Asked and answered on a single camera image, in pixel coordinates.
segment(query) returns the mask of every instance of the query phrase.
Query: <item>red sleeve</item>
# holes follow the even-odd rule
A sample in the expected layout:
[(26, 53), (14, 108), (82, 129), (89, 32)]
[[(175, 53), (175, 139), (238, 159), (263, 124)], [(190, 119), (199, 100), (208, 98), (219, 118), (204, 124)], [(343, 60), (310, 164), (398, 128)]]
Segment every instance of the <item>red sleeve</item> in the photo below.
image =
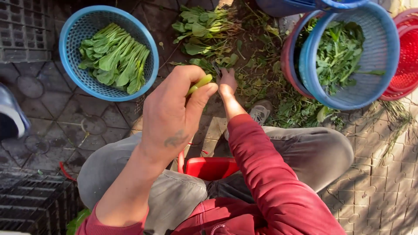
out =
[(144, 218), (128, 227), (111, 227), (102, 224), (96, 217), (96, 206), (91, 215), (87, 217), (78, 228), (76, 235), (143, 235), (145, 220), (148, 211)]
[(300, 182), (263, 129), (248, 114), (228, 123), (229, 147), (266, 219), (265, 234), (345, 235), (318, 195)]

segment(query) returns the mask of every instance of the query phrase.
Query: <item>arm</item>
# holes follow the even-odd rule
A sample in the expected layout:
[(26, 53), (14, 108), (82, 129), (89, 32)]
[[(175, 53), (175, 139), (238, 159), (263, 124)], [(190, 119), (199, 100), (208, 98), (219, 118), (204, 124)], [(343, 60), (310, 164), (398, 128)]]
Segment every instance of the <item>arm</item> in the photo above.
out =
[(283, 161), (263, 129), (240, 107), (232, 74), (222, 71), (219, 92), (225, 102), (229, 147), (267, 227), (262, 234), (345, 234), (327, 206)]
[(178, 66), (146, 98), (142, 140), (78, 234), (142, 234), (152, 184), (197, 131), (203, 108), (218, 88), (214, 83), (200, 87), (186, 105), (190, 84), (203, 76), (198, 66)]

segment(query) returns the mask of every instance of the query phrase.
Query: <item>foot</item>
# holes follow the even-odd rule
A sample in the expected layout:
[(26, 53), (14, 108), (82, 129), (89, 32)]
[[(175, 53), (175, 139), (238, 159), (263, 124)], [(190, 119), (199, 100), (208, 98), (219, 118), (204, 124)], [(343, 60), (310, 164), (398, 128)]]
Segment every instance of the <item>foot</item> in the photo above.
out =
[(29, 132), (30, 123), (10, 90), (0, 83), (0, 140), (20, 138)]
[[(250, 110), (248, 111), (251, 118), (257, 122), (260, 126), (262, 126), (267, 118), (270, 116), (270, 113), (273, 110), (273, 105), (268, 100), (259, 100), (255, 102)], [(229, 139), (229, 132), (228, 129), (225, 130), (224, 133), (225, 139), (228, 141)]]

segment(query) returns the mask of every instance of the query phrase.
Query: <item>gray pants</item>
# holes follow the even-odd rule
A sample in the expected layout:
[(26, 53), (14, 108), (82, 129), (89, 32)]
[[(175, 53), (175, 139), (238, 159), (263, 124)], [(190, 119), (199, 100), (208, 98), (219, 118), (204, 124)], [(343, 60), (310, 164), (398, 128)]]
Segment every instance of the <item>gray pants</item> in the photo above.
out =
[[(328, 128), (282, 129), (263, 127), (276, 150), (299, 180), (318, 192), (341, 176), (352, 164), (350, 142)], [(95, 151), (77, 178), (80, 197), (92, 209), (125, 167), (141, 133)], [(151, 187), (145, 232), (170, 234), (202, 201), (231, 197), (254, 203), (241, 172), (216, 180), (164, 170)]]

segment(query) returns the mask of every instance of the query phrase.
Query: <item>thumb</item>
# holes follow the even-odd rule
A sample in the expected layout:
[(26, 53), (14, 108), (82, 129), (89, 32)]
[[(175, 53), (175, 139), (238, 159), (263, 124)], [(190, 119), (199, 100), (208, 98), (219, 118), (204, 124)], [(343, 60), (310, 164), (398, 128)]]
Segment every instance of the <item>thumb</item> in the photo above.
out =
[(186, 104), (186, 128), (198, 128), (200, 116), (209, 98), (218, 90), (216, 83), (210, 82), (191, 94)]

